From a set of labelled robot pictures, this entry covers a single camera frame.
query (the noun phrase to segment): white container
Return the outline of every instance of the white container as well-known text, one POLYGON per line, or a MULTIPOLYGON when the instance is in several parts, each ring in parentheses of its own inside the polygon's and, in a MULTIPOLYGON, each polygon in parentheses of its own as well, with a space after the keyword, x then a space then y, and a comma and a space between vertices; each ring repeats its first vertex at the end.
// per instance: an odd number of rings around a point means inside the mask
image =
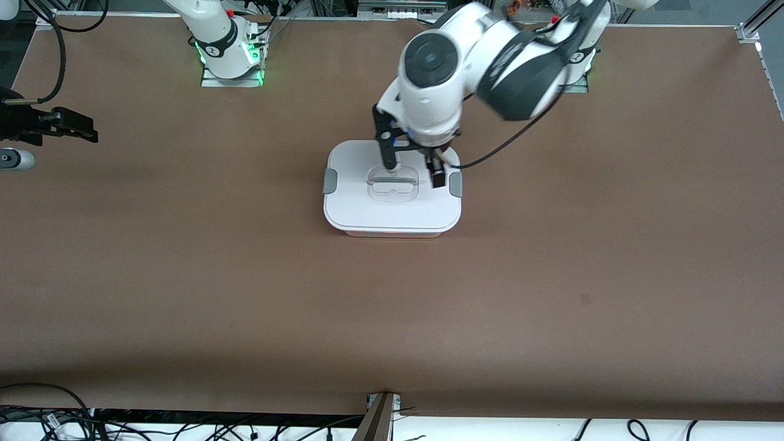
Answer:
MULTIPOLYGON (((432 188, 421 153, 397 154, 400 166, 391 173, 374 140, 345 141, 332 149, 324 176, 324 215, 333 227, 360 237, 432 238, 457 224, 460 171, 447 167, 447 185, 432 188)), ((444 155, 459 164, 451 148, 444 155)))

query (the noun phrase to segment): power cord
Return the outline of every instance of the power cord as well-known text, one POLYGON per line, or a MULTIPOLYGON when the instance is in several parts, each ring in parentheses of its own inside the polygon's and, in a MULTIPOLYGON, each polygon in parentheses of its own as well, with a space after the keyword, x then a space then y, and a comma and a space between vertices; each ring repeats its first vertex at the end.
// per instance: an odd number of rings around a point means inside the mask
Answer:
POLYGON ((686 429, 686 441, 691 441, 691 430, 694 428, 694 426, 697 425, 698 422, 699 420, 694 420, 688 424, 688 428, 686 429))
POLYGON ((448 166, 452 167, 453 169, 461 169, 461 170, 462 169, 468 169, 470 167, 482 164, 484 161, 487 161, 488 159, 492 158, 499 151, 502 151, 504 148, 508 147, 509 144, 512 144, 514 141, 516 141, 517 138, 519 138, 520 136, 523 135, 523 133, 528 132, 528 130, 531 129, 537 122, 539 122, 540 119, 544 118, 545 115, 547 115, 550 112, 550 110, 552 110, 553 107, 555 107, 555 104, 564 95, 564 89, 565 89, 565 87, 562 86, 561 89, 558 91, 557 95, 555 96, 555 98, 550 102, 550 104, 547 105, 547 107, 544 109, 544 111, 542 111, 542 113, 537 115, 536 118, 534 118, 528 124, 526 124, 525 127, 523 127, 522 129, 520 129, 520 131, 518 131, 517 133, 512 135, 512 137, 510 137, 508 140, 506 140, 503 143, 501 143, 501 145, 499 145, 498 147, 496 147, 495 149, 490 151, 487 155, 482 156, 481 158, 479 158, 479 159, 477 159, 475 161, 469 162, 467 164, 463 164, 461 166, 458 166, 456 164, 450 163, 450 161, 447 160, 447 158, 444 156, 444 153, 441 151, 440 148, 436 148, 435 149, 436 155, 438 155, 438 158, 442 162, 444 162, 448 166))
POLYGON ((57 37, 57 46, 60 48, 60 69, 57 72, 57 81, 54 84, 52 92, 49 92, 49 95, 33 100, 25 98, 8 98, 2 100, 2 103, 8 106, 26 106, 30 104, 43 104, 47 101, 51 101, 60 92, 60 89, 62 89, 63 80, 65 79, 65 40, 63 38, 63 31, 60 28, 60 25, 55 21, 54 15, 52 15, 52 11, 49 11, 46 6, 41 3, 41 0, 24 0, 25 4, 27 4, 30 9, 35 11, 35 8, 30 3, 30 1, 38 5, 38 7, 43 11, 44 15, 46 15, 51 20, 52 29, 54 29, 55 36, 57 37))
POLYGON ((585 422, 583 423, 583 426, 580 428, 580 432, 577 434, 577 436, 575 437, 574 441, 581 441, 583 439, 583 435, 586 434, 586 429, 588 428, 588 425, 590 424, 590 422, 592 420, 593 420, 593 418, 588 418, 587 420, 585 420, 585 422))
MULTIPOLYGON (((79 398, 79 395, 76 395, 70 389, 64 388, 63 386, 51 385, 49 383, 14 383, 12 385, 0 386, 0 391, 6 390, 6 389, 11 389, 11 388, 49 388, 49 389, 56 389, 58 391, 62 391, 62 392, 67 393, 79 405, 79 410, 81 411, 81 413, 83 415, 83 419, 90 423, 88 425, 89 436, 88 436, 87 439, 90 440, 90 441, 95 441, 95 433, 98 432, 99 437, 100 437, 101 440, 109 441, 109 436, 106 433, 106 427, 100 421, 96 421, 96 420, 93 419, 92 415, 90 415, 90 412, 87 409, 87 405, 85 404, 85 402, 82 401, 81 398, 79 398)), ((76 417, 76 416, 71 417, 71 418, 76 419, 76 420, 81 420, 82 419, 82 417, 76 417)), ((50 439, 50 435, 51 434, 49 432, 47 432, 46 430, 45 430, 45 432, 46 432, 47 439, 50 439)))
POLYGON ((250 38, 256 38, 256 37, 258 37, 260 35, 263 35, 264 32, 269 31, 270 28, 272 27, 272 23, 274 23, 275 19, 277 19, 277 18, 278 18, 278 16, 276 16, 276 15, 272 16, 272 19, 270 20, 270 23, 267 24, 267 27, 265 27, 263 31, 258 31, 255 34, 251 34, 250 38))
POLYGON ((334 422, 332 422, 332 423, 329 423, 328 425, 323 425, 323 426, 321 426, 320 428, 317 428, 317 429, 315 429, 315 430, 312 430, 312 431, 308 432, 308 434, 307 434, 307 435, 305 435, 305 436, 303 436, 303 437, 299 438, 299 439, 298 439, 298 440, 296 440, 296 441, 305 441, 305 439, 308 439, 308 438, 310 438, 310 437, 311 437, 313 434, 315 434, 315 433, 318 433, 318 432, 320 432, 320 431, 322 431, 322 430, 324 430, 324 429, 326 429, 326 428, 331 428, 331 427, 337 426, 337 425, 339 425, 339 424, 345 423, 345 422, 347 422, 347 421, 356 420, 356 419, 358 419, 358 418, 363 418, 364 416, 365 416, 365 415, 354 415, 353 417, 347 417, 347 418, 344 418, 344 419, 342 419, 342 420, 338 420, 338 421, 334 421, 334 422))
POLYGON ((629 431, 629 435, 632 435, 638 441, 651 441, 651 436, 648 434, 648 430, 645 428, 645 425, 642 424, 640 420, 628 420, 626 422, 626 430, 629 431), (642 429, 642 432, 645 434, 645 438, 641 438, 634 432, 632 429, 632 425, 638 425, 642 429))
POLYGON ((99 27, 103 21, 106 19, 106 15, 109 13, 109 0, 103 0, 103 13, 101 13, 100 18, 97 22, 93 25, 82 28, 76 29, 72 27, 65 27, 60 26, 57 23, 57 19, 52 14, 52 11, 41 2, 41 0, 24 0, 24 4, 27 5, 28 8, 41 20, 44 20, 48 23, 52 29, 54 29, 55 36, 57 37, 57 46, 60 50, 60 67, 57 72, 57 80, 55 82, 54 88, 52 88, 52 92, 49 92, 43 98, 36 98, 33 100, 25 99, 25 98, 11 98, 11 99, 4 99, 2 101, 3 104, 9 106, 22 106, 22 105, 30 105, 30 104, 43 104, 47 101, 51 101, 57 94, 60 92, 60 89, 63 88, 63 81, 65 80, 65 38, 63 37, 63 31, 66 32, 89 32, 99 27))
MULTIPOLYGON (((33 11, 33 13, 34 13, 36 16, 38 16, 38 18, 40 18, 41 20, 44 20, 44 21, 45 21, 46 23, 48 23, 50 26, 54 27, 54 24, 55 24, 55 21, 56 21, 54 18, 52 18, 52 17, 50 17, 50 18, 47 18, 46 16, 43 16, 43 15, 41 15, 41 12, 40 12, 40 11, 38 11, 36 8, 32 7, 32 6, 30 5, 30 3, 28 3, 28 2, 27 2, 27 0, 25 0, 24 2, 25 2, 25 3, 27 3, 27 6, 28 6, 28 7, 29 7, 29 8, 30 8, 32 11, 33 11)), ((62 29, 63 31, 66 31, 66 32, 75 32, 75 33, 79 33, 79 32, 90 32, 90 31, 92 31, 93 29, 95 29, 96 27, 99 27, 99 26, 100 26, 100 24, 101 24, 101 23, 103 23, 103 21, 104 21, 104 20, 106 20, 106 15, 107 15, 108 13, 109 13, 109 0, 103 0, 103 12, 101 13, 101 15, 100 15, 100 18, 98 19, 98 21, 97 21, 97 22, 95 22, 95 23, 91 24, 91 25, 90 25, 90 26, 88 26, 88 27, 84 27, 84 28, 82 28, 82 29, 79 29, 79 28, 73 28, 73 27, 65 27, 65 26, 60 26, 60 29, 62 29)))

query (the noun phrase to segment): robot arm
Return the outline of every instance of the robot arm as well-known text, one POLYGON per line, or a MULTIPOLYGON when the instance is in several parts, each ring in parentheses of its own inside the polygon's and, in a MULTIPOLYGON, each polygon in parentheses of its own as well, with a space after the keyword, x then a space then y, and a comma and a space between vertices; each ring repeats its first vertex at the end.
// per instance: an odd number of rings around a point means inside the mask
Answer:
POLYGON ((269 26, 230 16, 220 0, 164 0, 185 21, 207 68, 219 78, 237 78, 257 65, 269 26))
POLYGON ((0 20, 13 20, 19 13, 19 0, 0 0, 0 20))
POLYGON ((396 151, 420 150, 433 186, 444 186, 436 149, 459 135, 464 95, 476 93, 507 121, 535 118, 566 84, 570 59, 598 39, 604 13, 607 0, 580 0, 540 33, 476 2, 444 15, 403 49, 397 78, 373 108, 384 166, 396 168, 396 151), (407 140, 396 140, 402 135, 407 140))

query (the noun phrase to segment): metal frame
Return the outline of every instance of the metal frame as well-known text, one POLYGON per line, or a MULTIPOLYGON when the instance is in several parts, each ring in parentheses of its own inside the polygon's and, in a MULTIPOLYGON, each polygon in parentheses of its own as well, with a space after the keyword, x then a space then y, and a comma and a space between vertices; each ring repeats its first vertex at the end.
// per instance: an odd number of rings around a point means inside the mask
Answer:
POLYGON ((368 397, 370 410, 362 418, 351 441, 389 441, 394 413, 400 410, 400 396, 380 392, 368 397))
POLYGON ((738 33, 738 40, 741 43, 758 42, 760 40, 758 32, 760 27, 781 8, 784 8, 784 0, 767 0, 748 20, 741 22, 735 27, 735 31, 738 33))

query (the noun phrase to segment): floor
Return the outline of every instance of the floor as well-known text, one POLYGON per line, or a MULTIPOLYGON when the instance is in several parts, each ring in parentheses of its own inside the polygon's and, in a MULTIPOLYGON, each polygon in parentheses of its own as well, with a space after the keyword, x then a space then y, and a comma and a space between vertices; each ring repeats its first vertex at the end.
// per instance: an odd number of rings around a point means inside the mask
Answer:
MULTIPOLYGON (((654 7, 636 11, 631 24, 737 24, 757 10, 763 0, 660 0, 654 7)), ((171 12, 161 0, 112 0, 113 11, 171 12)), ((88 9, 99 9, 97 0, 88 9)), ((10 87, 31 35, 19 26, 2 40, 0 86, 10 87)), ((784 13, 774 16, 760 30, 761 45, 774 90, 784 94, 784 13)))

